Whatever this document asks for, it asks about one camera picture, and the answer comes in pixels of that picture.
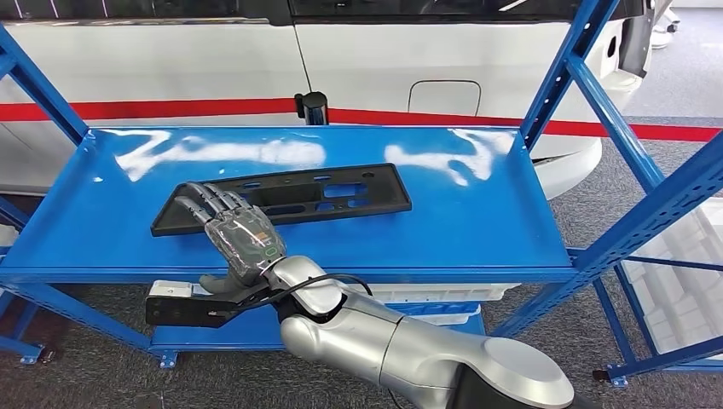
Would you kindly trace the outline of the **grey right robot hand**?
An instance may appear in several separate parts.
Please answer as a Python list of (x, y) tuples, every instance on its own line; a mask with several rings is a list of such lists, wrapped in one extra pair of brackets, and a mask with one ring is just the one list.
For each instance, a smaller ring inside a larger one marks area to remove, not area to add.
[(200, 277), (200, 286), (211, 294), (250, 288), (261, 275), (286, 255), (286, 244), (270, 219), (238, 193), (211, 183), (187, 182), (200, 201), (179, 195), (174, 202), (203, 226), (205, 234), (228, 263), (224, 278)]

